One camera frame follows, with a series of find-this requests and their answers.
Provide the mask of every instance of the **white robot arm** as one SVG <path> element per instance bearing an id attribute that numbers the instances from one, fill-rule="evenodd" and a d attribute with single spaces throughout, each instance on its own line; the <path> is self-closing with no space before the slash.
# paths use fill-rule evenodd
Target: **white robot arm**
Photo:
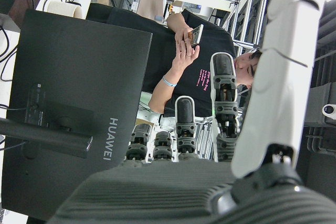
<path id="1" fill-rule="evenodd" d="M 266 155 L 297 162 L 324 0 L 271 0 L 263 54 L 232 170 L 244 177 Z M 268 153 L 269 146 L 278 150 Z"/>

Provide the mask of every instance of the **hand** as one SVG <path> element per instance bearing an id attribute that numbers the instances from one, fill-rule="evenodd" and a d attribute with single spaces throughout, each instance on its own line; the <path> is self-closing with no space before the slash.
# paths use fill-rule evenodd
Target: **hand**
<path id="1" fill-rule="evenodd" d="M 193 29 L 190 28 L 190 27 L 184 27 L 184 28 L 181 28 L 179 29 L 176 33 L 175 33 L 175 41 L 177 43 L 181 43 L 181 41 L 186 41 L 186 39 L 188 39 L 188 33 L 190 31 L 192 31 Z"/>
<path id="2" fill-rule="evenodd" d="M 199 46 L 193 49 L 189 38 L 185 42 L 183 40 L 180 43 L 176 42 L 176 56 L 172 63 L 172 71 L 182 74 L 186 67 L 197 59 L 198 54 Z"/>

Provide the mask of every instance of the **black monitor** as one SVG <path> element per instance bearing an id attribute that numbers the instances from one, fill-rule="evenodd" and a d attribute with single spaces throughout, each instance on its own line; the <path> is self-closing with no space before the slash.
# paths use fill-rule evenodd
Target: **black monitor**
<path id="1" fill-rule="evenodd" d="M 9 105 L 30 106 L 36 92 L 44 97 L 37 115 L 31 110 L 8 111 L 7 118 L 93 136 L 93 141 L 87 158 L 40 143 L 31 146 L 28 155 L 26 144 L 6 150 L 3 208 L 47 220 L 89 175 L 122 162 L 151 37 L 143 31 L 27 11 Z M 22 141 L 7 137 L 5 147 Z"/>

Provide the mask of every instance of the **smartphone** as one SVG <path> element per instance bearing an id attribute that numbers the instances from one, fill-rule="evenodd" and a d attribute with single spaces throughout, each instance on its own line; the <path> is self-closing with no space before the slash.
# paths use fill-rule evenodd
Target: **smartphone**
<path id="1" fill-rule="evenodd" d="M 202 31 L 203 25 L 201 24 L 188 33 L 192 48 L 195 48 L 200 43 Z"/>

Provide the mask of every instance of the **monitor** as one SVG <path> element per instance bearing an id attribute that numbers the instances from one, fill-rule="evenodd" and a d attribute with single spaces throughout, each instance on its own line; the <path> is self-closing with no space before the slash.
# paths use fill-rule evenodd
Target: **monitor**
<path id="1" fill-rule="evenodd" d="M 151 38 L 143 31 L 26 12 L 10 107 L 31 104 L 40 89 L 41 127 L 90 135 L 93 141 L 87 158 L 44 144 L 36 144 L 33 155 L 24 152 L 25 145 L 6 150 L 3 208 L 47 220 L 89 175 L 122 162 L 134 128 Z M 28 114 L 8 111 L 7 118 L 38 124 L 37 118 L 27 119 Z M 20 142 L 7 137 L 5 147 Z"/>

